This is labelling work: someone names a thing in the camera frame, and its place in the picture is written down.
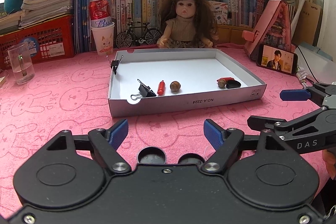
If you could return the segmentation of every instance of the man's hair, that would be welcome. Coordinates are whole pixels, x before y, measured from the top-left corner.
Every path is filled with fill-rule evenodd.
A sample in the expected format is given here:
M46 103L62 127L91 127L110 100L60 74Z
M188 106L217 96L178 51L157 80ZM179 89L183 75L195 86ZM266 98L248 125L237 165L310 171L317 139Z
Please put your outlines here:
M281 57L281 52L280 52L279 50L276 50L276 51L274 52L274 55L280 55L280 57Z

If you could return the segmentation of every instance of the brown ball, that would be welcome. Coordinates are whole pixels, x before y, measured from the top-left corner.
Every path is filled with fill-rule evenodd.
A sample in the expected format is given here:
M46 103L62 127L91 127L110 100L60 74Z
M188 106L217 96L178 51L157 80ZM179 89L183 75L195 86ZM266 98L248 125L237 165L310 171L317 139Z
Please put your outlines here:
M179 91L181 88L181 84L177 81L171 82L170 84L170 90L173 92Z
M218 82L217 82L218 86L223 89L226 85L226 81L224 79L220 79Z

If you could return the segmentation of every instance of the glass mug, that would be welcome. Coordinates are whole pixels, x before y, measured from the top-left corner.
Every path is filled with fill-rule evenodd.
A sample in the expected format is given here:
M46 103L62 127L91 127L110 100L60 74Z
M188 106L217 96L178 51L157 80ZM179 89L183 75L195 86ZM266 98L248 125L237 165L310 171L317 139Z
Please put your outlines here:
M19 43L8 49L10 64L18 85L27 83L35 76L28 42Z

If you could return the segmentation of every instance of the blue gripper pad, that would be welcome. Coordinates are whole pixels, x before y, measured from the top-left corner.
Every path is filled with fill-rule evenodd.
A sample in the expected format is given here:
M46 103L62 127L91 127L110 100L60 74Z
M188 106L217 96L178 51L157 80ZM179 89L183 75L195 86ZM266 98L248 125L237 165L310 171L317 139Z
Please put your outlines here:
M117 150L123 143L128 134L128 121L127 119L116 122L111 131L109 144Z
M311 98L311 94L306 90L282 90L280 99L283 101L307 101Z
M206 139L209 141L211 146L217 150L224 143L222 131L225 131L214 121L207 119L203 124L203 132Z

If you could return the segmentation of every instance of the brown hair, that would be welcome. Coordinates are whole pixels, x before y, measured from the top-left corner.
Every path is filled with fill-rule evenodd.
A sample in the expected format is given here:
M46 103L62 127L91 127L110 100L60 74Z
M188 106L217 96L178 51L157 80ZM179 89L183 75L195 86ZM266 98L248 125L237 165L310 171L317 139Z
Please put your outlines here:
M165 0L160 9L160 27L162 33L166 29L166 21L175 18L176 4L181 0ZM211 11L210 4L207 0L194 0L196 12L194 15L194 26L196 34L194 42L201 37L213 41L213 34L217 32L217 24L214 14Z

